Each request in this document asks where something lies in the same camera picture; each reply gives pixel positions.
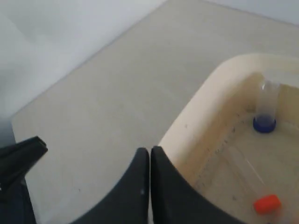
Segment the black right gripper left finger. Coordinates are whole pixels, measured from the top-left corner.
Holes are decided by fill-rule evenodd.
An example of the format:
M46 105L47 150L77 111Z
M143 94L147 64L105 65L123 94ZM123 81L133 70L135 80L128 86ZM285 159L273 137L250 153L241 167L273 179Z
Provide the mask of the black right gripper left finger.
M138 148L130 166L113 189L76 224L147 224L150 194L150 156Z

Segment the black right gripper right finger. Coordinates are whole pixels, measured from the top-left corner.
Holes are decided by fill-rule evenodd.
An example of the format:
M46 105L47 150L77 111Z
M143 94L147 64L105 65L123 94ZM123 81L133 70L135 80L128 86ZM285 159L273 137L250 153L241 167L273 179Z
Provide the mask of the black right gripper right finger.
M242 224L198 194L160 146L150 153L150 194L155 224Z

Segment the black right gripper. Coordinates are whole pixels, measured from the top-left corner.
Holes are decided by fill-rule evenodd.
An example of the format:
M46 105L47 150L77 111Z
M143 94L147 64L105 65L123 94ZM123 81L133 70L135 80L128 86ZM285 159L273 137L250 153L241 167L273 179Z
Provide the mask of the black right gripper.
M32 137L0 149L0 222L35 224L25 176L47 153L46 143Z

